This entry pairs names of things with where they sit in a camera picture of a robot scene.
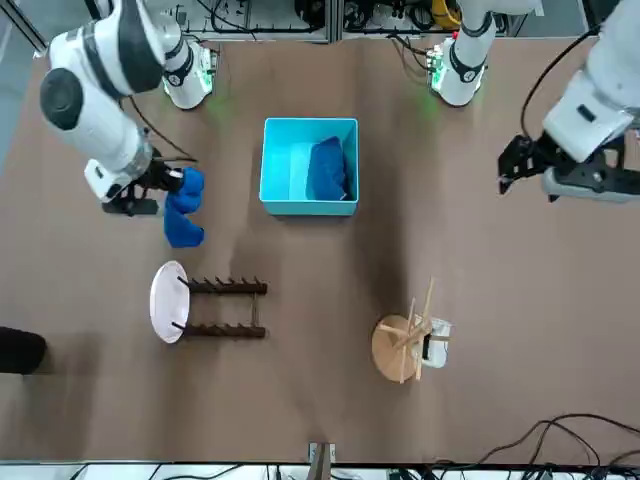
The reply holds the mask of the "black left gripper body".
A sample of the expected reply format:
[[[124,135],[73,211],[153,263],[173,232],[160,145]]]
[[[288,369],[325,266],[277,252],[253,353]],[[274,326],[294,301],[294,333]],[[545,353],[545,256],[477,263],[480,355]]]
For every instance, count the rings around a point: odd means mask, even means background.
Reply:
[[[560,148],[544,153],[552,177],[560,185],[587,190],[627,190],[628,171],[624,168],[625,143],[612,140],[599,146],[584,161],[573,160]]]

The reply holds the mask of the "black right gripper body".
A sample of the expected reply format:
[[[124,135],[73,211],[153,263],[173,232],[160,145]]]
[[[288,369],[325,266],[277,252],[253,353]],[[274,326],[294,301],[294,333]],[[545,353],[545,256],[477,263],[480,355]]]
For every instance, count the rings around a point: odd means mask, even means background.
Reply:
[[[184,170],[182,168],[172,168],[161,160],[152,159],[142,175],[144,193],[149,190],[177,192],[182,188],[183,184]]]

